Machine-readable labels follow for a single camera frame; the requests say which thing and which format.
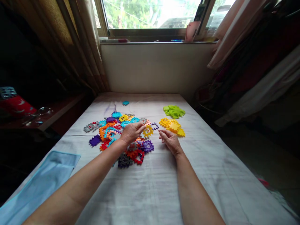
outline brown curtain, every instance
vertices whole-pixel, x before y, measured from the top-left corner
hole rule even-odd
[[[55,62],[50,66],[94,93],[109,91],[92,0],[1,1],[27,20]]]

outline wall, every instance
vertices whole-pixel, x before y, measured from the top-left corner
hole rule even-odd
[[[213,43],[126,43],[101,45],[113,92],[179,93],[188,102],[208,84],[214,71],[206,65]]]

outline white bed sheet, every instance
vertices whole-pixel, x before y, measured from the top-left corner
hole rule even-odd
[[[130,102],[128,106],[122,105],[125,100]],[[186,134],[180,138],[180,144],[226,224],[297,224],[177,94],[100,94],[53,150],[81,155],[74,174],[100,153],[99,145],[90,147],[88,144],[89,139],[97,134],[84,133],[83,127],[88,123],[103,120],[113,111],[132,113],[158,123],[167,117],[163,111],[166,105],[177,105],[185,110],[186,114],[178,119]],[[183,224],[175,161],[158,137],[157,131],[150,137],[155,150],[145,156],[142,166],[134,164],[122,170],[114,166],[110,170],[76,224]],[[22,189],[41,163],[10,199]]]

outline person's right hand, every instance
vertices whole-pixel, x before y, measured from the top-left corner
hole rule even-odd
[[[180,146],[177,134],[169,130],[159,129],[159,139],[162,140],[162,143],[166,143],[172,154],[177,157],[178,155],[183,154],[183,150]]]

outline blue towel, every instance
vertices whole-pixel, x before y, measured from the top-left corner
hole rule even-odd
[[[52,151],[24,188],[0,208],[0,224],[22,224],[70,177],[80,155]]]

